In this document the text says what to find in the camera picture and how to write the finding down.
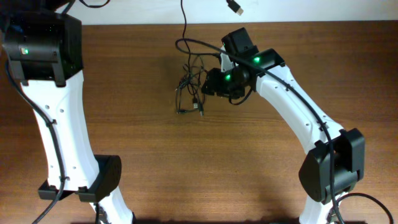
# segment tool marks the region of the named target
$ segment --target white background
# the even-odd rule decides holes
[[[106,0],[85,0],[102,4]],[[184,0],[188,23],[274,21],[368,21],[398,19],[398,0],[236,0],[238,16],[226,0]],[[179,24],[180,0],[111,0],[90,9],[76,0],[69,14],[83,24]]]

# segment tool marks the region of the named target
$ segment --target white wall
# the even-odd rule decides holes
[[[85,0],[101,4],[105,0]],[[270,21],[368,21],[398,19],[398,0],[236,0],[244,9],[233,13],[226,0],[184,0],[188,23]],[[178,24],[180,0],[111,0],[89,9],[76,0],[69,12],[83,24]]]

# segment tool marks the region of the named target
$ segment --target brown table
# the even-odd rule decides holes
[[[303,89],[346,129],[366,137],[365,178],[355,192],[398,218],[398,23],[291,22],[189,25],[187,37],[221,45],[245,26],[260,50],[274,48]],[[95,154],[117,154],[128,207],[138,218],[192,221],[298,217],[305,158],[294,133],[259,95],[241,106],[208,97],[205,116],[177,115],[174,89],[187,56],[182,26],[85,26],[83,103]],[[192,45],[195,51],[207,49]],[[1,70],[5,56],[2,54]],[[206,67],[217,61],[206,58]],[[185,106],[191,106],[186,98]],[[47,162],[34,115],[0,76],[0,223],[30,223],[49,204],[37,188]],[[341,206],[347,220],[387,223],[369,200]],[[76,195],[42,223],[93,222]]]

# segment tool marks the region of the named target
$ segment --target usb connector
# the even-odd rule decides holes
[[[236,3],[236,1],[226,0],[226,2],[228,3],[228,7],[230,9],[232,9],[232,11],[234,11],[238,15],[242,15],[243,9],[241,8],[241,6],[238,3]]]

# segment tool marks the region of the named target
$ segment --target brown surface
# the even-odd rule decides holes
[[[222,36],[241,26],[189,26],[187,36],[220,45]],[[380,199],[398,218],[398,23],[244,26],[259,49],[273,47],[281,54],[324,111],[365,135],[366,173],[355,192]],[[174,47],[181,31],[182,26],[83,28],[91,145],[96,154],[121,156],[120,188],[128,207],[139,218],[162,220],[299,216],[305,192],[298,171],[305,154],[270,104],[258,95],[241,106],[209,97],[202,118],[174,113],[174,89],[187,59]],[[208,68],[217,64],[206,62]],[[0,223],[30,223],[49,203],[36,193],[47,176],[46,159],[33,113],[1,74]],[[365,199],[348,200],[341,211],[348,220],[387,223],[383,211]],[[93,220],[92,209],[73,195],[42,223]]]

